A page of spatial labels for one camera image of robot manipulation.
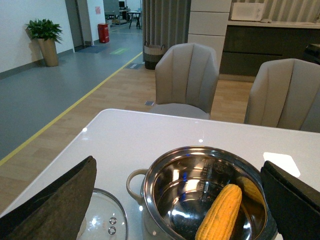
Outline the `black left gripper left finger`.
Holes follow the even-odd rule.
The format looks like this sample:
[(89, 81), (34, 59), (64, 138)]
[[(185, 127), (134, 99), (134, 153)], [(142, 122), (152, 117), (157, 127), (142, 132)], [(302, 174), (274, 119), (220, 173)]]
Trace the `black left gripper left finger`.
[(88, 156), (0, 219), (2, 240), (75, 240), (91, 201), (97, 163)]

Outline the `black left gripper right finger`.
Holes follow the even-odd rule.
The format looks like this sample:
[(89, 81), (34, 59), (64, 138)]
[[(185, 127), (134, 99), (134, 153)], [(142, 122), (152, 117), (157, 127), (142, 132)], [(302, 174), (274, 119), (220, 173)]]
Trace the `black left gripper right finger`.
[(271, 161), (260, 170), (264, 195), (284, 240), (320, 238), (320, 192)]

